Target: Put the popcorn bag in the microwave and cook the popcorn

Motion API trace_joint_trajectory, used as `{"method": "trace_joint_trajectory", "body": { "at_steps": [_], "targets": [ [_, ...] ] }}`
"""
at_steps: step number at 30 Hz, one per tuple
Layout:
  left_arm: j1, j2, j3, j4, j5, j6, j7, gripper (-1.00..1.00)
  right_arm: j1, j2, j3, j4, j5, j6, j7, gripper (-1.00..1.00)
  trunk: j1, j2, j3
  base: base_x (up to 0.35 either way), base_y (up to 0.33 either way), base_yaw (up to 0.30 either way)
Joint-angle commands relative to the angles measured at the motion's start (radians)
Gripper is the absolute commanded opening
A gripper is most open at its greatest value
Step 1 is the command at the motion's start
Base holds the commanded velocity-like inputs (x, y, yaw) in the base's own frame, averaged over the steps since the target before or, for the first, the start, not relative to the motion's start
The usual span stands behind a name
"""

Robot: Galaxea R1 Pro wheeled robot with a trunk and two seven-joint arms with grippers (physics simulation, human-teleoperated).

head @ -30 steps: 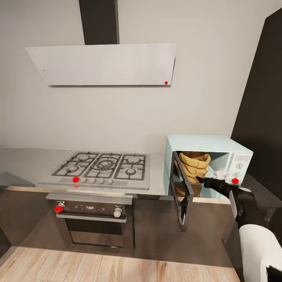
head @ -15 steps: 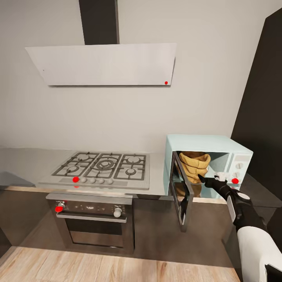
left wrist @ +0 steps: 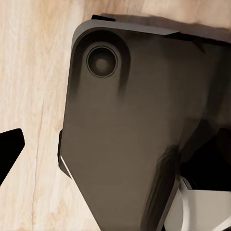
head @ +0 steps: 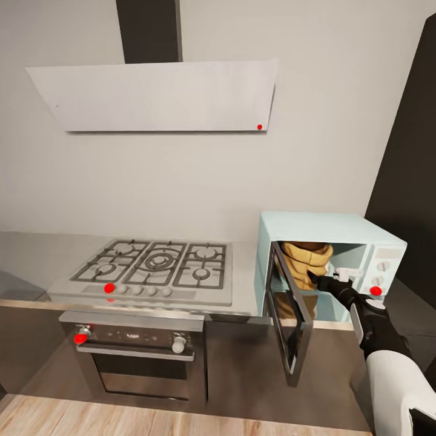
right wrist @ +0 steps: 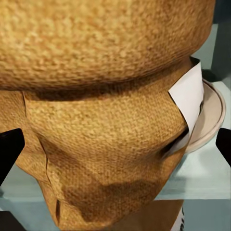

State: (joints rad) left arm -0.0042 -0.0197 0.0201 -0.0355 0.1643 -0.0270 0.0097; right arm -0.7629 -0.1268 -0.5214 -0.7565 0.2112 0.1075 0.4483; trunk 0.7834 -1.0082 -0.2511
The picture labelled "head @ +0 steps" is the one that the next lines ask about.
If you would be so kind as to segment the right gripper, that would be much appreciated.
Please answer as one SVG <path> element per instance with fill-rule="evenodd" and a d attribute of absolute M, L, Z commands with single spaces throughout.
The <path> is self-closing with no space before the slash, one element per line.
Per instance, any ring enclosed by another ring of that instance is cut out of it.
<path fill-rule="evenodd" d="M 317 290 L 320 292 L 330 292 L 339 302 L 339 297 L 342 292 L 352 288 L 353 281 L 348 279 L 348 282 L 340 282 L 334 277 L 317 276 L 310 270 L 307 271 L 313 285 L 317 284 Z"/>

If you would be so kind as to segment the popcorn bag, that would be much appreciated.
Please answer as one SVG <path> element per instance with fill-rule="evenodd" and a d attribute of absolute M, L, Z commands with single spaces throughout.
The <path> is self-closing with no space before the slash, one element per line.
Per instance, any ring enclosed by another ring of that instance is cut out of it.
<path fill-rule="evenodd" d="M 283 256 L 298 288 L 316 291 L 307 271 L 317 276 L 328 275 L 328 262 L 334 252 L 328 242 L 282 241 Z"/>

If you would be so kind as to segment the microwave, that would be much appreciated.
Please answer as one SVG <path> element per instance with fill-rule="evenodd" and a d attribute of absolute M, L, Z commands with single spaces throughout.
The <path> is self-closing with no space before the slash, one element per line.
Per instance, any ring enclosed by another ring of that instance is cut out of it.
<path fill-rule="evenodd" d="M 297 388 L 314 323 L 283 256 L 282 241 L 328 242 L 335 268 L 363 271 L 349 276 L 359 294 L 387 295 L 407 242 L 358 214 L 262 211 L 257 253 L 288 387 Z"/>

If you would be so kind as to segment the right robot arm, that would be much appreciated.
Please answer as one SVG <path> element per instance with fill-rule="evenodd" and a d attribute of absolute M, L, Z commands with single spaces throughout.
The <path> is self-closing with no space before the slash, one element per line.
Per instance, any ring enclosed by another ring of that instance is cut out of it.
<path fill-rule="evenodd" d="M 375 436 L 436 436 L 436 393 L 411 356 L 408 339 L 389 320 L 387 307 L 352 288 L 354 268 L 333 277 L 307 271 L 320 292 L 330 292 L 350 313 L 369 374 Z"/>

